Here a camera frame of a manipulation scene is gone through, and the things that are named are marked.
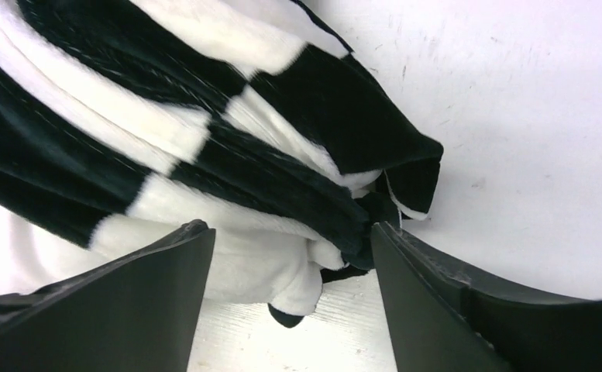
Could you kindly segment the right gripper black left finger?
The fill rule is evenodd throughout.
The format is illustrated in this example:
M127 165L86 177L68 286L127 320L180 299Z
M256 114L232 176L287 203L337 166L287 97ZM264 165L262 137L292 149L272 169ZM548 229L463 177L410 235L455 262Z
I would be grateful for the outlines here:
M0 295L0 371L184 371L215 243L189 222L31 294Z

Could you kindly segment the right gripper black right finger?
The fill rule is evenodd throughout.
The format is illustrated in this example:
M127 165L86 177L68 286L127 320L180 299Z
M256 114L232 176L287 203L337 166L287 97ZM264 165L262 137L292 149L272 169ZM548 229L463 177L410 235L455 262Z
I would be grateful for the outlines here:
M602 371L602 300L509 281L387 223L371 245L399 371Z

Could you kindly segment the black and white checkered pillowcase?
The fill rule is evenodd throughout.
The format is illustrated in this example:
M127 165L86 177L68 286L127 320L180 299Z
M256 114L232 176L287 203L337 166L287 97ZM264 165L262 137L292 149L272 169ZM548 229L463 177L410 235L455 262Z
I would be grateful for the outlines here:
M200 219L292 328L424 219L444 153L300 1L0 1L0 206L113 260Z

